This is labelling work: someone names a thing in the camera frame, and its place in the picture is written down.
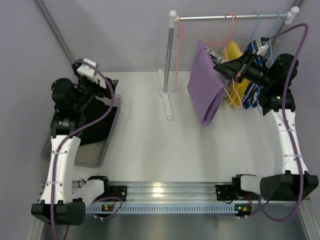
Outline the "purple trousers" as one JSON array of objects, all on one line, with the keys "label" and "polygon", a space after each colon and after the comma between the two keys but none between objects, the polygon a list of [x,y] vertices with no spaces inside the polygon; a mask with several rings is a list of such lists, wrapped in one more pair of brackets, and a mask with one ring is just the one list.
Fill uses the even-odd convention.
[{"label": "purple trousers", "polygon": [[202,126],[210,124],[224,98],[221,74],[202,41],[197,43],[187,90]]}]

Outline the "pink hanger of black trousers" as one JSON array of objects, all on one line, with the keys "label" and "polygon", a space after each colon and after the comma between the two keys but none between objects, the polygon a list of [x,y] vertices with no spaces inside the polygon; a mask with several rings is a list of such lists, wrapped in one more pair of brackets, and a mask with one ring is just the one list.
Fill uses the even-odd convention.
[{"label": "pink hanger of black trousers", "polygon": [[185,26],[180,21],[180,16],[178,16],[177,20],[177,26],[178,26],[178,44],[177,44],[177,51],[176,51],[176,67],[175,67],[175,81],[174,81],[174,89],[173,92],[175,93],[177,90],[177,84],[178,84],[178,74],[180,69],[180,62],[181,62],[181,52],[182,52],[182,44],[184,39],[184,33],[185,33]]}]

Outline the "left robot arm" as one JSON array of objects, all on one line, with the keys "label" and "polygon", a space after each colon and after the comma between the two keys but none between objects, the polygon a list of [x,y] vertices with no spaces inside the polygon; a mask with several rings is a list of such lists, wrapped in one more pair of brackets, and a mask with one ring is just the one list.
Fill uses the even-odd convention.
[{"label": "left robot arm", "polygon": [[43,193],[31,207],[31,214],[51,225],[79,226],[86,207],[110,194],[107,176],[91,176],[72,192],[72,172],[78,148],[107,139],[115,107],[102,99],[114,100],[116,80],[78,77],[73,83],[60,78],[51,85],[54,115],[50,124],[51,159]]}]

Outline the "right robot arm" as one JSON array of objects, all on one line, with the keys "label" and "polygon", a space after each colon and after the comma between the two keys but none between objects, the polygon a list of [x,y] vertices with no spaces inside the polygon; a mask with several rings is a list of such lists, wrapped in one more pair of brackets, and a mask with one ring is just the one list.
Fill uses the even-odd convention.
[{"label": "right robot arm", "polygon": [[250,50],[234,60],[213,68],[237,82],[248,80],[261,87],[258,97],[266,120],[274,153],[271,176],[237,175],[239,189],[261,196],[266,201],[304,200],[319,185],[317,175],[310,174],[298,143],[296,105],[290,90],[299,62],[288,53],[280,54],[271,67],[257,63],[259,56]]}]

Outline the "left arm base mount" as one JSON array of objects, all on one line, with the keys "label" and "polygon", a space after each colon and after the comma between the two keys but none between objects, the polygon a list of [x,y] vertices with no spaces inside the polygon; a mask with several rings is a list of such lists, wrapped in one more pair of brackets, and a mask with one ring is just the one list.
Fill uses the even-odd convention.
[{"label": "left arm base mount", "polygon": [[127,190],[128,187],[126,185],[111,185],[98,199],[117,197],[125,202],[127,200]]}]

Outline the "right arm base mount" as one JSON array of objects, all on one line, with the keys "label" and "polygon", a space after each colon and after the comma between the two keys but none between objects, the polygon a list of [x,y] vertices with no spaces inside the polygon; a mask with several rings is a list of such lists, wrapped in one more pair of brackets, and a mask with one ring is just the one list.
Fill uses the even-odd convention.
[{"label": "right arm base mount", "polygon": [[232,184],[220,184],[215,186],[216,197],[218,201],[231,202],[231,201],[257,201],[259,196],[255,193],[244,191],[236,188]]}]

